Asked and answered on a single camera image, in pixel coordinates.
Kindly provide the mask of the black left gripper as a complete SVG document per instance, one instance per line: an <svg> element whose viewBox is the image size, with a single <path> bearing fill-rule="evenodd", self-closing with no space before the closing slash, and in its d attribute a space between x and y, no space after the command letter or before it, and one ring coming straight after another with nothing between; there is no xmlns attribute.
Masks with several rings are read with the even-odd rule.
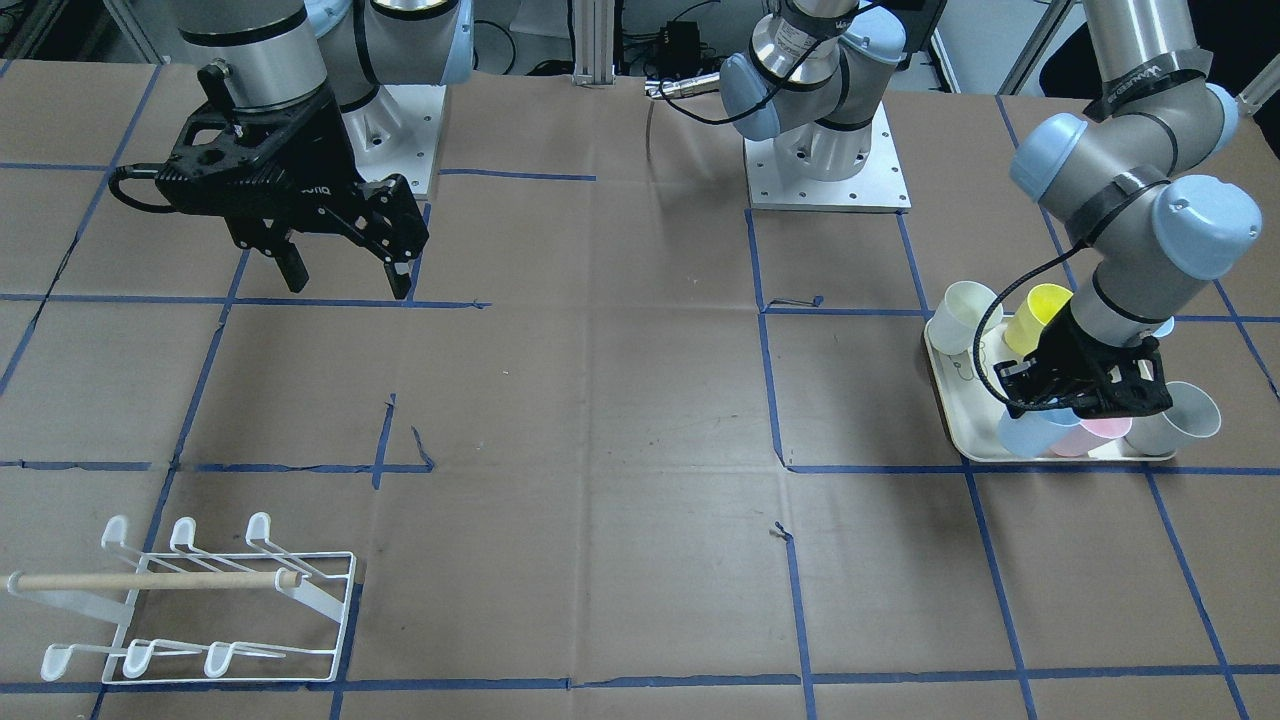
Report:
<svg viewBox="0 0 1280 720"><path fill-rule="evenodd" d="M1025 357L995 364L995 375L1014 418L1047 407L1080 419L1153 416L1172 406L1155 337L1132 347L1106 345L1069 310L1057 313Z"/></svg>

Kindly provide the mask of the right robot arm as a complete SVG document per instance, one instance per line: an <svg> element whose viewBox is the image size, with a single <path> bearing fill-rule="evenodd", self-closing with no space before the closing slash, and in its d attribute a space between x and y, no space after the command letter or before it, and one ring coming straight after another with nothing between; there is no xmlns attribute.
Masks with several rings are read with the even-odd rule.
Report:
<svg viewBox="0 0 1280 720"><path fill-rule="evenodd" d="M429 238L408 177L366 177L358 156L403 145L393 85L445 86L472 69L468 1L174 1L204 104L168 159L118 170L163 196L161 214L224 220L308 283L294 233L339 234L383 265L394 299Z"/></svg>

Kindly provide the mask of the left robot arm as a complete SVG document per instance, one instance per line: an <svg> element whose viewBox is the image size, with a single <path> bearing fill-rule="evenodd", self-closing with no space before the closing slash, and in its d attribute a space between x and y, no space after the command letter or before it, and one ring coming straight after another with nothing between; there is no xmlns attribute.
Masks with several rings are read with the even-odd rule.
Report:
<svg viewBox="0 0 1280 720"><path fill-rule="evenodd" d="M1012 182L1059 219L1071 250L1101 259L1088 284L1023 359L979 365L1012 418L1082 419L1169 410L1155 331L1257 240L1263 219L1235 184L1194 168L1226 146L1239 111L1207 79L1184 1L1088 1L1102 79L1083 117L1041 123L1011 160ZM751 141L794 129L803 152L865 146L908 33L890 1L781 1L719 67L726 120Z"/></svg>

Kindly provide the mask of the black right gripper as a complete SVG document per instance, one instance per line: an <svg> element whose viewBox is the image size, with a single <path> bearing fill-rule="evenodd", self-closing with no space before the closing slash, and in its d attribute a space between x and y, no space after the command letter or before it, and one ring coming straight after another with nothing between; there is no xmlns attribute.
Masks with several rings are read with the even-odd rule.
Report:
<svg viewBox="0 0 1280 720"><path fill-rule="evenodd" d="M367 182L332 87L282 108L251 111L230 96L230 68L211 61L197 72L206 102L188 118L159 167L160 195L186 214L221 217L237 243L275 258L292 293L308 283L292 231L342 234L388 263L397 301L413 288L413 263L428 227L401 174Z"/></svg>

